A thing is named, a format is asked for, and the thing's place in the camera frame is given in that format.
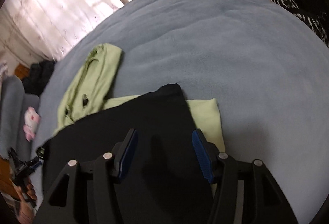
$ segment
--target light green shirt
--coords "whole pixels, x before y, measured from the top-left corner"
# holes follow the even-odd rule
[[[103,109],[120,62],[121,49],[104,43],[96,46],[75,75],[57,111],[56,135],[75,121]]]

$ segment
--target black cloth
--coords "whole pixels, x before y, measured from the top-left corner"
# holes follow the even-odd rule
[[[43,61],[38,64],[32,64],[29,76],[22,79],[25,93],[40,96],[48,84],[54,69],[54,61]]]
[[[213,198],[193,145],[193,118],[178,84],[86,116],[45,143],[43,191],[71,159],[95,160],[130,128],[139,141],[127,177],[116,185],[125,224],[207,223]]]
[[[294,16],[302,20],[329,48],[329,40],[325,29],[325,24],[322,24],[324,19],[317,15],[301,10],[295,0],[270,0],[271,2],[280,5]]]

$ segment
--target black and white patterned fabric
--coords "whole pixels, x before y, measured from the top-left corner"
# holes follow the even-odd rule
[[[327,36],[326,29],[321,23],[321,19],[317,15],[313,15],[306,11],[301,10],[295,0],[270,0],[271,2],[280,5],[285,8],[293,15],[302,20],[313,32],[324,42],[324,44],[329,48],[329,40]]]

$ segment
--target light blue blanket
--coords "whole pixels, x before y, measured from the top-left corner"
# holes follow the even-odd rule
[[[216,98],[227,152],[262,159],[299,223],[313,218],[329,193],[329,50],[302,21],[268,0],[133,0],[56,65],[34,150],[99,43],[124,51],[113,97],[179,83],[188,99]],[[31,178],[40,204],[41,170]]]

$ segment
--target metal rivet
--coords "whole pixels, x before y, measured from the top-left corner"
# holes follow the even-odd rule
[[[104,159],[111,159],[113,157],[112,153],[104,153],[103,154]]]
[[[72,160],[70,160],[70,161],[68,162],[68,165],[69,165],[70,167],[74,167],[76,164],[77,164],[77,161],[76,161],[75,159],[72,159]]]
[[[256,166],[258,166],[258,167],[261,167],[261,166],[263,165],[263,162],[262,162],[261,160],[259,160],[259,159],[256,159],[256,160],[254,161],[254,164],[255,164]]]
[[[218,154],[218,157],[219,157],[220,159],[226,159],[226,158],[228,158],[228,154],[222,152],[222,153],[219,153],[219,154]]]

